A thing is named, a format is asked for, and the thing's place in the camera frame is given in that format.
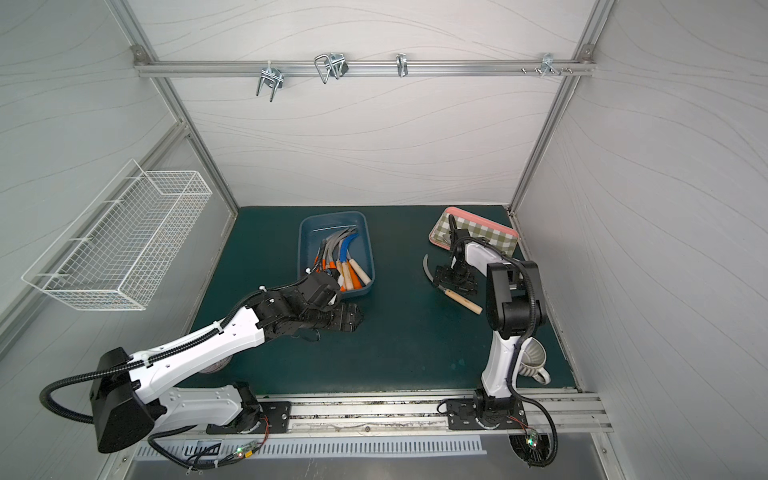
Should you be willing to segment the metal clamp hook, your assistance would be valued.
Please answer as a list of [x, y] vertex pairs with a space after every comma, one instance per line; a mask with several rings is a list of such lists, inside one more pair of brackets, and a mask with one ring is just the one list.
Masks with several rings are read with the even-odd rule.
[[333, 78], [344, 77], [349, 71], [346, 57], [342, 53], [323, 53], [314, 58], [313, 64], [323, 84]]
[[552, 77], [570, 76], [573, 73], [573, 70], [571, 68], [557, 66], [552, 54], [547, 53], [541, 58], [540, 64], [537, 67], [534, 67], [532, 69], [521, 67], [520, 72], [523, 75], [537, 75], [540, 78], [543, 78], [543, 77], [549, 77], [549, 76], [552, 76]]
[[284, 75], [279, 69], [267, 66], [260, 72], [258, 84], [256, 87], [256, 96], [262, 92], [269, 91], [269, 101], [273, 102], [276, 93], [283, 88]]

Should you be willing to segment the white vent strip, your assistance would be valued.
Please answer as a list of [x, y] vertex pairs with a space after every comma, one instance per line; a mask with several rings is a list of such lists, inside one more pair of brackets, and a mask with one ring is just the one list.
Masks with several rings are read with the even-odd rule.
[[[209, 449], [210, 460], [236, 452], [245, 443], [236, 440], [161, 440], [170, 454], [187, 458]], [[478, 435], [394, 437], [272, 437], [254, 454], [263, 459], [310, 458], [428, 458], [481, 456], [487, 453]]]

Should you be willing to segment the metal clamp hook left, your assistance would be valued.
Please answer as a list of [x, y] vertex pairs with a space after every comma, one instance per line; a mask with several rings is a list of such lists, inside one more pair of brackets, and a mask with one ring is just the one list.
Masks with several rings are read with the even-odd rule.
[[269, 91], [269, 101], [273, 102], [276, 93], [283, 88], [284, 75], [279, 69], [267, 66], [260, 72], [258, 84], [256, 87], [256, 96], [262, 92]]

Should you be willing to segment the metal clamp hook middle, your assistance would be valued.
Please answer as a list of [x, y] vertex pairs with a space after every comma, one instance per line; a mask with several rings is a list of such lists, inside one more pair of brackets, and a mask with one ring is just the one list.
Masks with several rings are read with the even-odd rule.
[[323, 53], [314, 58], [313, 64], [323, 84], [333, 78], [344, 77], [349, 71], [346, 57], [342, 53]]

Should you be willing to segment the aluminium crossbar rail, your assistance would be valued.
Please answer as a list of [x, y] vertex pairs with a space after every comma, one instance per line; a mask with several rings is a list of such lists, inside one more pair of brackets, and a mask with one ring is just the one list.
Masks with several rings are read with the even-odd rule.
[[[415, 60], [408, 59], [408, 78], [424, 77], [500, 77], [523, 75], [520, 68], [532, 69], [541, 59], [533, 60]], [[399, 78], [395, 58], [385, 60], [347, 60], [346, 78]], [[570, 76], [590, 76], [594, 62], [557, 60], [559, 67], [573, 70]], [[318, 78], [312, 60], [295, 61], [156, 61], [136, 64], [134, 69], [145, 78], [257, 78], [263, 68], [279, 69], [285, 78]]]

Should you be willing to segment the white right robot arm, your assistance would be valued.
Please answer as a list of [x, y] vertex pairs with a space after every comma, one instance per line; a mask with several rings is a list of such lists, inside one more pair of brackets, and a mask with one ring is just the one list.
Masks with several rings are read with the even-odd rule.
[[539, 266], [506, 256], [489, 241], [466, 229], [450, 233], [451, 263], [422, 266], [432, 285], [445, 296], [480, 315], [493, 331], [481, 387], [471, 404], [480, 428], [496, 429], [506, 422], [521, 425], [527, 402], [517, 391], [525, 348], [549, 319]]

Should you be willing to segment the metal clamp hook right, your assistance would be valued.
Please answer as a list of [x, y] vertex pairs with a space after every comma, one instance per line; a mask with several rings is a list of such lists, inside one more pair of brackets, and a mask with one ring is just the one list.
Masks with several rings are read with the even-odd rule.
[[549, 76], [552, 76], [552, 77], [570, 76], [573, 73], [573, 70], [571, 68], [557, 66], [552, 54], [547, 53], [541, 58], [540, 64], [537, 67], [534, 67], [532, 69], [521, 67], [520, 72], [523, 75], [537, 75], [540, 78], [543, 78], [543, 77], [549, 77]]

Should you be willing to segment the blue plastic storage box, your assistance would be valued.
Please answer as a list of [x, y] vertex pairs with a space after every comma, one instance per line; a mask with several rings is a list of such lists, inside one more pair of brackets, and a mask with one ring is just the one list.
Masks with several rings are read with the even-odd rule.
[[341, 297], [352, 298], [366, 295], [373, 287], [375, 266], [367, 219], [359, 211], [310, 216], [300, 223], [297, 257], [298, 278], [305, 277], [310, 269], [314, 271], [332, 270], [338, 276], [342, 289], [342, 279], [337, 270], [336, 261], [340, 237], [348, 231], [356, 231], [358, 234], [358, 237], [352, 241], [349, 247], [349, 253], [370, 276], [372, 282], [359, 290], [350, 292], [342, 290]]

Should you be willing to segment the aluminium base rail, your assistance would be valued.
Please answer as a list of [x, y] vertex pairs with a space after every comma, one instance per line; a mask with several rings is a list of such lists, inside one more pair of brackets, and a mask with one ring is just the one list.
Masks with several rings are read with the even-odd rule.
[[[613, 425], [600, 396], [572, 388], [523, 388], [521, 393], [547, 409], [558, 433], [611, 433]], [[550, 431], [545, 415], [525, 405], [514, 413], [518, 421], [504, 417], [480, 424], [468, 408], [448, 406], [447, 399], [472, 403], [470, 390], [426, 390], [261, 396], [259, 401], [288, 402], [291, 408], [282, 422], [288, 437], [376, 437], [450, 434], [454, 424], [463, 433], [521, 434], [522, 427]]]

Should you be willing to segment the pink striped bowl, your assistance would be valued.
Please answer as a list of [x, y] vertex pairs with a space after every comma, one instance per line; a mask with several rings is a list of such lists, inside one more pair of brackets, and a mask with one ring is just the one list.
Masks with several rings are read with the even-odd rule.
[[217, 372], [223, 370], [224, 368], [226, 368], [231, 363], [232, 359], [233, 359], [232, 355], [227, 356], [227, 357], [225, 357], [225, 358], [223, 358], [223, 359], [221, 359], [221, 360], [219, 360], [219, 361], [217, 361], [215, 363], [212, 363], [212, 364], [208, 365], [207, 367], [201, 369], [199, 371], [199, 373], [200, 374], [206, 374], [206, 375], [217, 373]]

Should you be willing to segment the grey ribbed mug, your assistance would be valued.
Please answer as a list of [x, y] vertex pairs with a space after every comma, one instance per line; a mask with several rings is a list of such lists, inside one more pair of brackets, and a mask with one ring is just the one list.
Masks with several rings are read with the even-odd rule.
[[532, 378], [541, 385], [549, 385], [551, 376], [546, 370], [546, 363], [546, 349], [537, 339], [530, 338], [522, 352], [518, 375]]

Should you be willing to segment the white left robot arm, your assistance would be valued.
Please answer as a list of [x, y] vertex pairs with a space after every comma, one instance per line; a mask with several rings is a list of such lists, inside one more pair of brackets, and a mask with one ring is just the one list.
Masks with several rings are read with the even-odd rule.
[[251, 429], [259, 411], [248, 386], [180, 387], [180, 382], [236, 354], [301, 330], [353, 332], [364, 319], [340, 298], [335, 275], [314, 272], [272, 290], [247, 295], [222, 319], [184, 337], [127, 353], [117, 347], [98, 362], [91, 384], [97, 449], [123, 450], [152, 433], [199, 424], [232, 433]]

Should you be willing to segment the pink tray with checkered cloth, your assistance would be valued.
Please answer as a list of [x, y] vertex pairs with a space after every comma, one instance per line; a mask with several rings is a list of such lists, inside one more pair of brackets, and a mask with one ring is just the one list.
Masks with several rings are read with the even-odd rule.
[[428, 239], [433, 245], [450, 249], [450, 217], [455, 219], [458, 229], [466, 229], [472, 237], [487, 240], [505, 255], [511, 256], [517, 248], [519, 235], [511, 227], [453, 206], [447, 207], [432, 227]]

